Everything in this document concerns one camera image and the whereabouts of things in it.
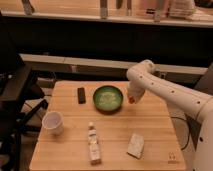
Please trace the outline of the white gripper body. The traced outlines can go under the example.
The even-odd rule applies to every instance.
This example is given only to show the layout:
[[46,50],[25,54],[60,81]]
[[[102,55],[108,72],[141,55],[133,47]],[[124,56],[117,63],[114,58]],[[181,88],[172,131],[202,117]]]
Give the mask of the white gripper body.
[[127,96],[128,97],[135,97],[135,96],[143,96],[145,93],[145,90],[141,87],[139,87],[136,83],[133,81],[130,81],[127,86]]

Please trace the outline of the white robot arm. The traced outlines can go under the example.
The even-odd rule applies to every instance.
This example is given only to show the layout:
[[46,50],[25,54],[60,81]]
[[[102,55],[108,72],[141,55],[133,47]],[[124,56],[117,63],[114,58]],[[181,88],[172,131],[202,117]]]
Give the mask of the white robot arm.
[[194,158],[194,171],[213,171],[213,95],[172,83],[154,76],[155,64],[143,60],[126,72],[127,97],[138,103],[145,91],[175,104],[201,124]]

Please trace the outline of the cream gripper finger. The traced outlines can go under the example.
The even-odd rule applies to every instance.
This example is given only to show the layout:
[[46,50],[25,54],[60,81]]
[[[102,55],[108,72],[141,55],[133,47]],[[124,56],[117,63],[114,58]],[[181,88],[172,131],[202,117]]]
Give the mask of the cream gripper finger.
[[141,100],[142,96],[135,96],[134,97],[134,103],[138,103]]

